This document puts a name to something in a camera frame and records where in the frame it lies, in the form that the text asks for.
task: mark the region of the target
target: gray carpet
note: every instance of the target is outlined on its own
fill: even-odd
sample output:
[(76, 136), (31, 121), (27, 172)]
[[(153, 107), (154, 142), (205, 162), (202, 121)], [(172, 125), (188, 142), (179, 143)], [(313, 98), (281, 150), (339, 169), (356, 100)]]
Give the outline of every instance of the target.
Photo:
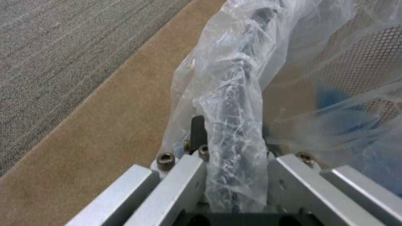
[(0, 175), (188, 2), (0, 1)]

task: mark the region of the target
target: wrapped object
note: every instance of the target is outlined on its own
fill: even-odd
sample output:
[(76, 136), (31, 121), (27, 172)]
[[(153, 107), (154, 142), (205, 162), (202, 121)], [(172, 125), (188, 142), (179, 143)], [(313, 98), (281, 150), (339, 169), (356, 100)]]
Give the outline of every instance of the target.
[[(316, 142), (301, 132), (311, 127), (303, 122), (325, 115), (327, 108), (308, 115), (304, 106), (298, 109), (297, 104), (292, 105), (291, 96), (296, 91), (310, 96), (315, 95), (312, 92), (327, 92), (329, 83), (318, 79), (316, 91), (310, 86), (293, 85), (330, 63), (336, 64), (337, 57), (365, 35), (400, 22), (399, 2), (390, 4), (392, 7), (382, 4), (378, 9), (376, 2), (351, 0), (228, 0), (209, 20), (197, 46), (175, 72), (172, 112), (161, 151), (181, 157), (191, 118), (205, 117), (210, 152), (206, 195), (212, 211), (263, 209), (268, 183), (263, 116), (267, 131), (264, 136), (270, 145), (293, 147), (298, 145), (293, 141), (301, 141), (302, 145)], [(336, 31), (361, 14), (368, 18), (367, 23), (348, 30), (339, 43), (332, 45)], [(332, 55), (322, 57), (331, 48)], [(289, 105), (296, 110), (286, 117), (284, 111), (288, 112)], [(332, 110), (352, 106), (348, 103)], [(375, 116), (367, 117), (371, 126), (375, 124)], [(324, 122), (333, 119), (326, 116), (309, 130), (310, 134), (322, 132)], [(295, 127), (301, 133), (283, 133)], [(336, 145), (336, 140), (328, 145)]]

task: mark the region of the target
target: screw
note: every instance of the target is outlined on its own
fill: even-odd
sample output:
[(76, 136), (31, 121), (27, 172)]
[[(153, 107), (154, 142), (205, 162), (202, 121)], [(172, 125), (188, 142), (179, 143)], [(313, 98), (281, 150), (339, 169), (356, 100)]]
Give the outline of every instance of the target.
[(208, 145), (201, 145), (198, 148), (198, 156), (202, 158), (204, 161), (208, 162), (209, 161), (209, 151), (208, 151)]
[(191, 145), (190, 145), (190, 141), (189, 141), (189, 140), (185, 140), (185, 141), (184, 141), (183, 149), (184, 149), (184, 152), (185, 152), (185, 153), (187, 153), (187, 154), (190, 154), (190, 153), (191, 153)]
[(303, 161), (305, 164), (307, 164), (308, 166), (312, 167), (312, 165), (314, 163), (314, 158), (309, 153), (307, 153), (307, 152), (299, 152), (299, 153), (296, 154), (296, 156), (301, 161)]
[(158, 169), (162, 171), (169, 171), (171, 168), (173, 168), (174, 162), (174, 155), (169, 152), (162, 152), (156, 157)]

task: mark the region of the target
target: machine part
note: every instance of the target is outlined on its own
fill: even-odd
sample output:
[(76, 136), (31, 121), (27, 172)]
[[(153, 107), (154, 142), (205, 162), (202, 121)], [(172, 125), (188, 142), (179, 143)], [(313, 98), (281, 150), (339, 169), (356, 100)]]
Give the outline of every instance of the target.
[(312, 212), (324, 225), (383, 225), (292, 154), (268, 164), (269, 203)]
[(162, 152), (156, 157), (156, 163), (158, 165), (158, 169), (162, 171), (169, 171), (174, 167), (174, 163), (176, 159), (174, 154), (169, 152)]
[[(175, 164), (177, 164), (177, 163), (179, 162), (179, 160), (180, 160), (179, 158), (175, 157)], [(169, 173), (169, 171), (163, 171), (163, 170), (160, 170), (160, 169), (158, 168), (158, 164), (157, 164), (157, 162), (156, 162), (156, 159), (154, 159), (154, 160), (152, 161), (151, 166), (150, 166), (150, 169), (152, 169), (152, 170), (154, 170), (154, 171), (156, 171), (156, 172), (159, 173), (159, 178), (160, 178), (160, 180), (163, 180), (163, 178), (165, 178), (166, 175)]]
[(208, 145), (204, 144), (198, 148), (198, 156), (206, 162), (209, 161)]
[(157, 172), (133, 165), (66, 225), (122, 225), (158, 183)]
[(402, 225), (402, 200), (350, 166), (321, 175), (385, 225)]
[(189, 140), (184, 141), (183, 150), (184, 153), (191, 154), (191, 142)]
[(309, 214), (228, 214), (228, 213), (183, 213), (173, 226), (321, 226)]
[(304, 162), (314, 171), (319, 173), (322, 170), (322, 164), (319, 164), (318, 161), (310, 153), (298, 152), (296, 154), (296, 157), (298, 157), (302, 162)]
[(314, 158), (312, 155), (310, 155), (307, 152), (299, 152), (296, 154), (296, 156), (303, 161), (304, 163), (306, 163), (308, 166), (312, 166), (314, 163)]
[(190, 131), (190, 143), (191, 151), (189, 154), (193, 154), (199, 149), (201, 145), (208, 143), (207, 131), (205, 130), (204, 116), (198, 115), (191, 119), (191, 131)]
[(182, 211), (195, 209), (206, 175), (202, 159), (184, 155), (124, 225), (172, 225)]

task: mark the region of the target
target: metal frame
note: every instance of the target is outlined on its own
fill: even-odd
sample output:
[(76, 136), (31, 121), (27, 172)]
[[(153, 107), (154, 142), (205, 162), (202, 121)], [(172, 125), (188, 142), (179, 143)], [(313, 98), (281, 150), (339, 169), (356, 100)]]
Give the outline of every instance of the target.
[(312, 212), (324, 225), (383, 225), (335, 186), (289, 154), (268, 164), (269, 202), (287, 212)]
[(159, 181), (157, 172), (133, 165), (66, 225), (122, 225)]
[(385, 225), (402, 225), (402, 199), (350, 166), (320, 173)]
[(202, 159), (184, 155), (124, 225), (172, 225), (182, 211), (195, 209), (206, 176)]

